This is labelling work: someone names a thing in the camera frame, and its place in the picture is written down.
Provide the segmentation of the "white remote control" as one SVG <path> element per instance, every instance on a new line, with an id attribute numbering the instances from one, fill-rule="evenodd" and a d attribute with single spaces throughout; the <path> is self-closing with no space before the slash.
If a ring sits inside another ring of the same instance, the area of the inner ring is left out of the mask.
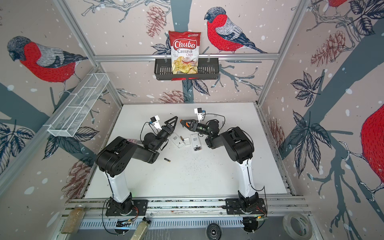
<path id="1" fill-rule="evenodd" d="M 179 135 L 177 135 L 176 133 L 172 133 L 170 135 L 170 140 L 172 141 L 172 143 L 178 147 L 179 149 L 183 148 L 185 146 L 185 143 L 184 141 L 180 138 Z"/>
<path id="2" fill-rule="evenodd" d="M 192 148 L 194 149 L 194 151 L 200 151 L 202 149 L 202 145 L 200 142 L 199 134 L 191 134 L 190 138 L 191 138 Z"/>

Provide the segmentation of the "orange black screwdriver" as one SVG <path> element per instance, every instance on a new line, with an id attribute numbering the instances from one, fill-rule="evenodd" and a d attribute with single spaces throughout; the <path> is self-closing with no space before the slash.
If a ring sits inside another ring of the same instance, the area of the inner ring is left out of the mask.
<path id="1" fill-rule="evenodd" d="M 186 128 L 192 128 L 196 121 L 195 120 L 181 120 L 180 123 L 182 124 L 183 127 Z"/>

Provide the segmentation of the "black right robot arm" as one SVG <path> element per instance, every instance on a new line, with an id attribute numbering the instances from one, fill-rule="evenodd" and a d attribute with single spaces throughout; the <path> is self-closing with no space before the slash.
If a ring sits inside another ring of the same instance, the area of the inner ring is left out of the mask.
<path id="1" fill-rule="evenodd" d="M 230 128 L 220 133 L 219 121 L 214 119 L 206 124 L 197 120 L 181 120 L 181 125 L 198 135 L 207 136 L 206 145 L 210 149 L 224 147 L 230 159 L 239 170 L 239 204 L 245 214 L 257 213 L 267 216 L 267 204 L 259 197 L 259 190 L 253 186 L 251 174 L 252 158 L 255 151 L 253 141 L 239 127 Z"/>

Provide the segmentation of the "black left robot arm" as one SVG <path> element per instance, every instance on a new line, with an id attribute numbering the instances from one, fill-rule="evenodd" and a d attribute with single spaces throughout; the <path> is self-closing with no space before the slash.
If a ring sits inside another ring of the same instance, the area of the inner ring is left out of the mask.
<path id="1" fill-rule="evenodd" d="M 107 176 L 112 197 L 105 205 L 106 216 L 128 216 L 134 209 L 140 215 L 145 209 L 135 205 L 132 193 L 127 185 L 124 171 L 132 158 L 153 164 L 160 155 L 159 150 L 167 145 L 169 137 L 174 133 L 178 117 L 165 121 L 163 126 L 158 123 L 158 116 L 152 117 L 149 125 L 159 130 L 157 134 L 148 133 L 142 144 L 130 142 L 123 137 L 116 137 L 103 150 L 98 153 L 96 164 L 101 172 Z"/>

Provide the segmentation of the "red cassava chips bag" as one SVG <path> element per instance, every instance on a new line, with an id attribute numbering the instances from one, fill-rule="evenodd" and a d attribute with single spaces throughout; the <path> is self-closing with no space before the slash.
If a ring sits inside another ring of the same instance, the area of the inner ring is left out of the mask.
<path id="1" fill-rule="evenodd" d="M 197 74 L 201 33 L 169 31 L 173 74 Z"/>

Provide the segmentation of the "black round speaker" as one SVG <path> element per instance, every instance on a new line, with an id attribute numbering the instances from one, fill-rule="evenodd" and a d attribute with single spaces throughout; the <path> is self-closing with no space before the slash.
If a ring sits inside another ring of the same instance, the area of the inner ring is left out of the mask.
<path id="1" fill-rule="evenodd" d="M 206 235 L 209 240 L 220 240 L 222 237 L 222 229 L 216 223 L 211 223 L 206 228 Z"/>

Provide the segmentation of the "beige powder bottle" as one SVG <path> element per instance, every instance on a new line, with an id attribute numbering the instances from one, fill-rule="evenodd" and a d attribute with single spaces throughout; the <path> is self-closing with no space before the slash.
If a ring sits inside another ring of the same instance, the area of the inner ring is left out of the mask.
<path id="1" fill-rule="evenodd" d="M 143 240 L 152 221 L 144 217 L 133 233 L 131 240 Z"/>

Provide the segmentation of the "brown grain bottle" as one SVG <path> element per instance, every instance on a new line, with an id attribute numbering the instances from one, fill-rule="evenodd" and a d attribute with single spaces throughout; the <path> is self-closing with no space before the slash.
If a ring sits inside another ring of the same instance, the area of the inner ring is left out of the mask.
<path id="1" fill-rule="evenodd" d="M 75 234 L 78 232 L 81 222 L 85 216 L 85 205 L 79 204 L 68 215 L 61 234 Z"/>

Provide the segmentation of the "clear tape roll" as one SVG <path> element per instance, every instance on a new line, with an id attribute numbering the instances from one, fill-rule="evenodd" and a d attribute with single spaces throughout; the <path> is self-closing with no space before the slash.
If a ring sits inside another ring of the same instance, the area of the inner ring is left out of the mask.
<path id="1" fill-rule="evenodd" d="M 285 215 L 283 228 L 293 240 L 310 240 L 313 236 L 313 228 L 309 220 L 299 213 Z"/>

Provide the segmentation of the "black wall basket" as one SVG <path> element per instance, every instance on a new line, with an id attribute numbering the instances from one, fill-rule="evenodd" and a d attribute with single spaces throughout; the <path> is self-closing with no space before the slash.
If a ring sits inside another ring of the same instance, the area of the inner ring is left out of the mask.
<path id="1" fill-rule="evenodd" d="M 216 80 L 219 77 L 218 58 L 200 58 L 196 74 L 173 74 L 171 59 L 156 59 L 154 74 L 159 81 Z"/>

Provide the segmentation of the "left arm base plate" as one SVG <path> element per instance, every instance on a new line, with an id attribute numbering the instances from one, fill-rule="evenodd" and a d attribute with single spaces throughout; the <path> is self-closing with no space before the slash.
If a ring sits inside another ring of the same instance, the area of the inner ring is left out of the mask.
<path id="1" fill-rule="evenodd" d="M 145 216 L 147 207 L 148 200 L 126 200 L 123 203 L 118 203 L 109 199 L 105 207 L 105 215 L 107 217 Z"/>

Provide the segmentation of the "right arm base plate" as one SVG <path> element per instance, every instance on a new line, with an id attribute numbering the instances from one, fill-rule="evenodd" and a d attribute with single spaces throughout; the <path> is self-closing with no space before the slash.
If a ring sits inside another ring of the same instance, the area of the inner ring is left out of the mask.
<path id="1" fill-rule="evenodd" d="M 239 199 L 225 199 L 225 204 L 221 206 L 222 209 L 226 210 L 228 215 L 266 215 L 267 207 L 264 199 L 259 198 L 252 206 L 246 210 L 241 208 Z"/>

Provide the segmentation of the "aluminium mounting rail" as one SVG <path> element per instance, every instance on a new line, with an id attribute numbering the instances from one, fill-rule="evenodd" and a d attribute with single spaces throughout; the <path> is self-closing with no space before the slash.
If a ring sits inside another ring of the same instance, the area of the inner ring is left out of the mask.
<path id="1" fill-rule="evenodd" d="M 228 215 L 221 206 L 227 197 L 185 197 L 185 198 L 134 198 L 148 200 L 145 217 L 149 218 L 208 218 L 208 217 L 251 217 L 262 215 Z M 266 197 L 267 216 L 284 216 L 299 213 L 310 216 L 312 213 L 304 197 L 291 195 L 268 195 Z"/>

